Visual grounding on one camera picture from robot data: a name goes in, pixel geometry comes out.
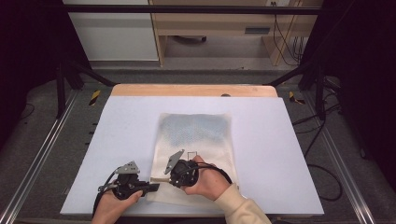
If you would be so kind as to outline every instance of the table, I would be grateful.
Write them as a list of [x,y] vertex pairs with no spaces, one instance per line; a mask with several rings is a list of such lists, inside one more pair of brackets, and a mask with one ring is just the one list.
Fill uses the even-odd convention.
[[[218,97],[224,93],[232,97]],[[113,89],[61,213],[91,213],[97,187],[115,168],[131,160],[140,168],[139,178],[149,180],[156,120],[164,111],[231,114],[233,153],[242,194],[254,198],[270,216],[323,214],[286,107],[273,87],[138,84],[120,84]],[[220,217],[222,212],[142,198],[124,215]]]

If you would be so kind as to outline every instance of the human hand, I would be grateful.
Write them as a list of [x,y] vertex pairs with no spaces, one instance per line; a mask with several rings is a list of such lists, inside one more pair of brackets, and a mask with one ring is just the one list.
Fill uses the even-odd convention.
[[119,219],[122,213],[132,204],[137,203],[143,191],[132,194],[128,199],[119,200],[113,190],[106,191],[96,208],[92,224],[113,224]]
[[[205,162],[200,156],[195,156],[195,162]],[[202,168],[199,169],[199,178],[192,187],[181,187],[186,194],[199,194],[207,199],[215,201],[228,187],[231,186],[226,178],[216,170]]]

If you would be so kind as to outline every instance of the white board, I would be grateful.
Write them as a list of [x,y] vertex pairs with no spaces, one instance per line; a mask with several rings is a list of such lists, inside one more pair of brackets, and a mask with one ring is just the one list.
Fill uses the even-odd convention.
[[[323,209],[281,98],[109,97],[78,176],[61,213],[92,213],[97,188],[117,167],[135,161],[149,181],[161,113],[224,114],[232,117],[235,168],[241,193],[270,215],[322,215]],[[125,216],[221,216],[145,198]]]

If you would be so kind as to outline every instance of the forearm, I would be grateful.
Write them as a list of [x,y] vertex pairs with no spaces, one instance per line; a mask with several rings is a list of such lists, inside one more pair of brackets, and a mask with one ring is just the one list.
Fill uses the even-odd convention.
[[244,198],[235,184],[224,191],[215,203],[224,211],[228,224],[271,224],[260,207],[253,200]]

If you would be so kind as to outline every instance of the black strap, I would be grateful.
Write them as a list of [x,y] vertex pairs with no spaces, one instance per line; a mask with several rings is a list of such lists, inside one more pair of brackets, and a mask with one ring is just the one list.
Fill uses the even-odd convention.
[[100,191],[100,192],[96,195],[95,203],[93,204],[92,217],[95,215],[96,208],[98,207],[99,202],[100,202],[100,200],[102,199],[103,194],[105,194],[105,191],[104,191],[104,192]]

